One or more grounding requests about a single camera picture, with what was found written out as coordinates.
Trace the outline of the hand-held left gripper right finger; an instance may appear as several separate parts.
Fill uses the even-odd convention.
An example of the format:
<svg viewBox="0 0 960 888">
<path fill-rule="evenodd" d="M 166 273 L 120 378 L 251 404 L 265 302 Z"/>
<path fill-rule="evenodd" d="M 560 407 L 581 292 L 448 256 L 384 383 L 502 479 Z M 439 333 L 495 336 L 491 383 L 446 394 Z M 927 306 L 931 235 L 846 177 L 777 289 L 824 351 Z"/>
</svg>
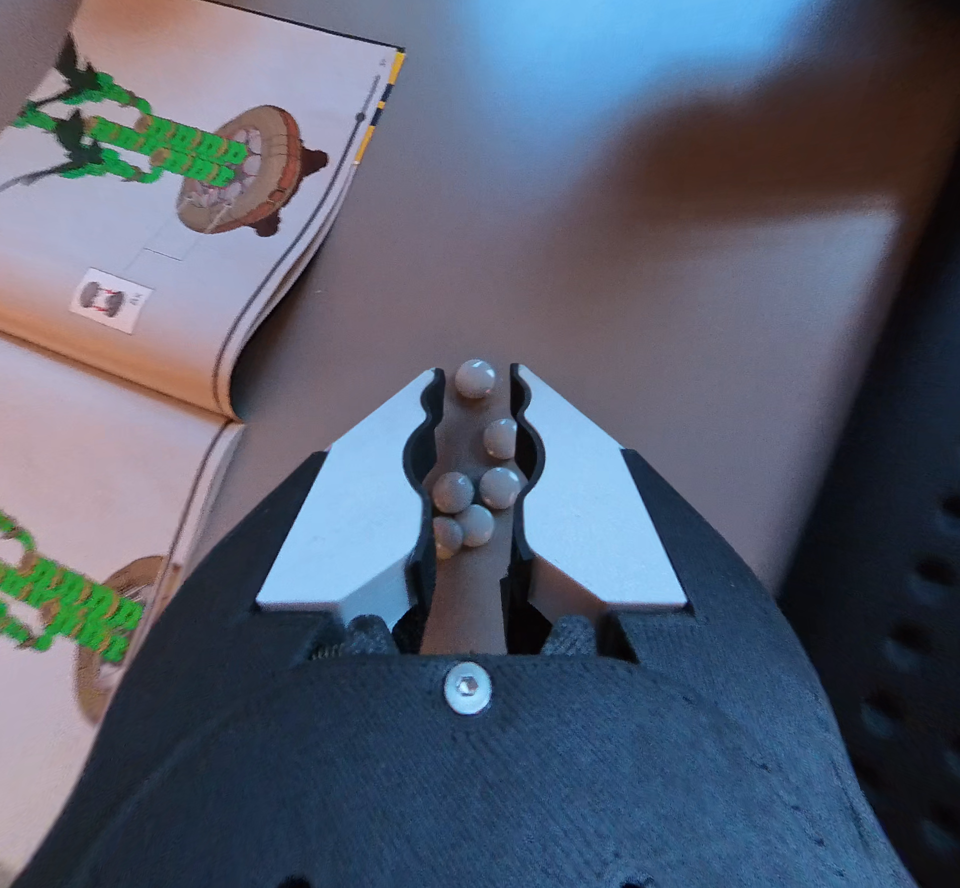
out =
<svg viewBox="0 0 960 888">
<path fill-rule="evenodd" d="M 638 459 L 528 366 L 510 366 L 522 599 L 548 622 L 685 610 L 689 597 L 630 467 Z"/>
</svg>

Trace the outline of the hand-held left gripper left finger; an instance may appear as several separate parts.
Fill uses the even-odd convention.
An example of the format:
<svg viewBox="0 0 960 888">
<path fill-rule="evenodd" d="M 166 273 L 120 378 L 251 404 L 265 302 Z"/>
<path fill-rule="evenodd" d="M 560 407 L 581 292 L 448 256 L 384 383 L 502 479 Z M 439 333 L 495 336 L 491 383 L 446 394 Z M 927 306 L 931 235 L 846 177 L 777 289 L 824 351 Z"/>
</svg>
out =
<svg viewBox="0 0 960 888">
<path fill-rule="evenodd" d="M 436 585 L 432 504 L 445 373 L 432 367 L 349 428 L 318 472 L 256 596 L 267 612 L 379 618 L 421 650 Z"/>
</svg>

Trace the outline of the pile of grey round pieces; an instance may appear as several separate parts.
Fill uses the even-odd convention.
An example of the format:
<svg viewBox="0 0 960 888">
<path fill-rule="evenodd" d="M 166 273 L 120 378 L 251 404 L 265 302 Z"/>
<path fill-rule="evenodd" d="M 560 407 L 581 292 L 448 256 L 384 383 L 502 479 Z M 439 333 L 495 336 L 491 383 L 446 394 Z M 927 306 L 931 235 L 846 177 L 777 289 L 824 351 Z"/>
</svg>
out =
<svg viewBox="0 0 960 888">
<path fill-rule="evenodd" d="M 498 386 L 495 367 L 483 358 L 466 359 L 453 374 L 430 488 L 441 561 L 486 546 L 525 483 L 515 462 L 519 427 L 498 404 Z"/>
</svg>

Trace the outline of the grey desk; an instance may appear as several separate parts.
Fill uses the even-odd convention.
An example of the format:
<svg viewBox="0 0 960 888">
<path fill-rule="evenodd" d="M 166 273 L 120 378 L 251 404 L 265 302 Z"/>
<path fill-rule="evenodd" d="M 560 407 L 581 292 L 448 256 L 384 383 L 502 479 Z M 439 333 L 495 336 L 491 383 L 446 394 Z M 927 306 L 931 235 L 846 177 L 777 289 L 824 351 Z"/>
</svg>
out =
<svg viewBox="0 0 960 888">
<path fill-rule="evenodd" d="M 81 0 L 2 0 L 2 118 Z M 424 369 L 534 369 L 776 591 L 958 129 L 937 0 L 217 0 L 406 49 L 195 561 Z"/>
</svg>

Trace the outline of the black perforated chair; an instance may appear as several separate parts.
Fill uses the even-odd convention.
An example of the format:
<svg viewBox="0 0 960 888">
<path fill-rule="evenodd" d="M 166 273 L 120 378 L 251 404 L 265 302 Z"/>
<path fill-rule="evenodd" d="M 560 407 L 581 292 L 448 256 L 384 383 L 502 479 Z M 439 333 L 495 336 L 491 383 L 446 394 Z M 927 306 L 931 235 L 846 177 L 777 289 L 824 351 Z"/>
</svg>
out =
<svg viewBox="0 0 960 888">
<path fill-rule="evenodd" d="M 958 154 L 779 597 L 895 852 L 958 886 Z"/>
</svg>

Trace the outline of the illustrated instruction booklet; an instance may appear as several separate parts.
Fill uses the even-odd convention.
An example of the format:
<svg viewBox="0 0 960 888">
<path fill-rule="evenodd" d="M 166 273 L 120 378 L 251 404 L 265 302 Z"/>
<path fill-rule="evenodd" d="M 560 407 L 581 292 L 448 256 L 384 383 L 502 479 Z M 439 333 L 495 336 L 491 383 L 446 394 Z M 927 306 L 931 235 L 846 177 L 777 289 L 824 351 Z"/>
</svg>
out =
<svg viewBox="0 0 960 888">
<path fill-rule="evenodd" d="M 397 45 L 80 0 L 2 127 L 2 730 L 90 744 L 243 431 L 236 363 L 330 232 Z"/>
</svg>

